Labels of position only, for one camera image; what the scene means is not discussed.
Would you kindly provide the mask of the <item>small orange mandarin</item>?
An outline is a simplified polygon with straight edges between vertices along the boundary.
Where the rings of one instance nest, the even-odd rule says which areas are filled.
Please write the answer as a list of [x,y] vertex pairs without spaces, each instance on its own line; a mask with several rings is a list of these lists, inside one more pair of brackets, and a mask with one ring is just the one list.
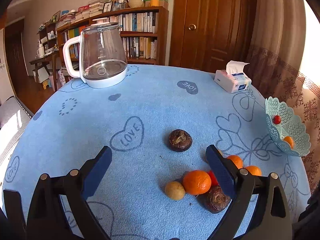
[[286,136],[286,137],[283,138],[283,141],[287,142],[290,145],[291,149],[294,148],[295,142],[294,142],[292,137]]

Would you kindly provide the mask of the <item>dark brown round fruit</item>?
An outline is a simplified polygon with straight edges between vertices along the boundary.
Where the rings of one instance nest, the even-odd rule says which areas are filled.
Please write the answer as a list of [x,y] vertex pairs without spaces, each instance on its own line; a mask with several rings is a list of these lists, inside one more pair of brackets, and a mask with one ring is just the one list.
[[222,212],[231,202],[220,186],[212,186],[204,198],[204,206],[211,213]]
[[192,137],[188,132],[182,129],[176,129],[169,134],[169,147],[175,152],[184,152],[188,150],[192,143]]

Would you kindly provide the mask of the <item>large orange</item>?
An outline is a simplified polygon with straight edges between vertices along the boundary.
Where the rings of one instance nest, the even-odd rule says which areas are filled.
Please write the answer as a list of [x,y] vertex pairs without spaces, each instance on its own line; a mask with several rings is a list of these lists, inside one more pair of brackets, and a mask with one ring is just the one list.
[[245,169],[254,176],[262,176],[262,171],[257,166],[251,165],[251,166],[245,167]]

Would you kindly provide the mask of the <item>small red tomato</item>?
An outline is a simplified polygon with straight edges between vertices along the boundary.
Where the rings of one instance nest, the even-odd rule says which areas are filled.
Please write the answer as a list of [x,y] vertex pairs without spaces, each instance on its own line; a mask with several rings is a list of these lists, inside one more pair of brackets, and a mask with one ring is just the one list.
[[207,173],[210,176],[210,179],[211,179],[211,182],[212,182],[211,186],[219,186],[219,183],[218,183],[217,178],[214,175],[214,173],[212,171],[208,171]]

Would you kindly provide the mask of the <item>light blue lattice fruit basket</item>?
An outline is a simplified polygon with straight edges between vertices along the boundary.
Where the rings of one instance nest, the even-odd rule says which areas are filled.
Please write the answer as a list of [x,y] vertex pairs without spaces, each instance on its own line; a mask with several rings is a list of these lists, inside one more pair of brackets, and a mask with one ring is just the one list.
[[[306,126],[301,118],[295,115],[293,108],[285,102],[280,102],[278,98],[269,97],[265,100],[265,113],[269,135],[281,151],[296,157],[304,157],[310,153],[310,135],[306,133]],[[275,115],[281,116],[281,124],[273,123]],[[286,136],[293,138],[293,149],[283,141]]]

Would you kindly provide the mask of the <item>blue patterned tablecloth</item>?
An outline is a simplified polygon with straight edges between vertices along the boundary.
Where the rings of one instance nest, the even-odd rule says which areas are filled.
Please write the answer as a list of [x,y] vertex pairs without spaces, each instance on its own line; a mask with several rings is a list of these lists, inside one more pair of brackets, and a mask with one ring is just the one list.
[[[192,137],[184,152],[169,147],[176,129]],[[41,174],[63,176],[109,146],[112,163],[88,203],[112,239],[207,239],[222,214],[189,194],[171,200],[164,187],[186,172],[208,171],[209,145],[265,176],[277,173],[291,220],[298,219],[310,197],[306,171],[270,138],[264,97],[254,87],[227,93],[212,74],[175,67],[129,65],[121,83],[104,89],[80,79],[65,84],[29,121],[3,188],[20,193],[27,213]]]

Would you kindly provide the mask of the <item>white tissue pack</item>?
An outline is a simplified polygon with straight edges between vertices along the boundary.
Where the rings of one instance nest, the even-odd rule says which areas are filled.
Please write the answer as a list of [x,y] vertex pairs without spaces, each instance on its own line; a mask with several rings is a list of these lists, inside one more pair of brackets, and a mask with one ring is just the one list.
[[228,93],[246,90],[252,80],[244,73],[246,62],[229,61],[225,70],[217,70],[214,81]]

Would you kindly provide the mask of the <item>small wooden side table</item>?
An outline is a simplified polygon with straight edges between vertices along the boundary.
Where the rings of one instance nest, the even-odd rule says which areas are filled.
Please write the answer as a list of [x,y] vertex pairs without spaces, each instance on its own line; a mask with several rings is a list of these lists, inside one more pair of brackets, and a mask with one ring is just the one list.
[[30,61],[29,63],[31,65],[34,65],[35,67],[35,75],[36,75],[36,83],[39,83],[39,69],[42,67],[45,68],[48,75],[50,75],[50,71],[48,69],[48,64],[52,64],[52,74],[53,74],[53,83],[54,83],[54,90],[57,91],[57,68],[56,68],[56,58],[60,57],[58,51],[54,51],[51,54],[44,56],[42,58],[34,59],[33,61]]

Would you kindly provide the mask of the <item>dark wooden side door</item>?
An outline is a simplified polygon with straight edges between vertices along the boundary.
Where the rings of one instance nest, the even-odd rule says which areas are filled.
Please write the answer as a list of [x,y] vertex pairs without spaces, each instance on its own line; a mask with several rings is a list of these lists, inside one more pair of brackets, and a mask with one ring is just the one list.
[[24,19],[16,21],[5,27],[5,54],[8,70],[16,94],[22,91],[28,72],[22,46],[22,34],[24,30]]

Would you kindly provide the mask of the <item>patterned brown curtain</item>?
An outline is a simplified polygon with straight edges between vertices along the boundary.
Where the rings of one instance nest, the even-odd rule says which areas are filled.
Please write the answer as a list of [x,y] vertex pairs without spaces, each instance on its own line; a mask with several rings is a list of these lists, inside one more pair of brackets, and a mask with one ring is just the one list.
[[307,0],[257,0],[247,75],[266,98],[285,102],[310,135],[303,157],[310,191],[319,184],[319,19]]

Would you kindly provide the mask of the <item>brown wooden door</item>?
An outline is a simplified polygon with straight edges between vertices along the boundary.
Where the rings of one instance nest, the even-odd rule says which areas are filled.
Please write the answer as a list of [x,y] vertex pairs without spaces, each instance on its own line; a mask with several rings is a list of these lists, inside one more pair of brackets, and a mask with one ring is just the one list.
[[257,0],[174,0],[169,65],[214,73],[245,61]]

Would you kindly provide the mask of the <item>wooden bookshelf with books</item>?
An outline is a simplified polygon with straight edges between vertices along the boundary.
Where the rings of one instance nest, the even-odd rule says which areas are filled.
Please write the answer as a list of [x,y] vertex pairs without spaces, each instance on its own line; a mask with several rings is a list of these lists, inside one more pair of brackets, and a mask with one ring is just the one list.
[[40,42],[45,49],[57,48],[58,56],[62,57],[65,42],[80,35],[85,27],[100,22],[117,22],[128,63],[165,64],[168,9],[162,6],[136,7],[95,13],[93,17],[88,15],[88,10],[69,12],[57,22],[46,23],[38,31]]

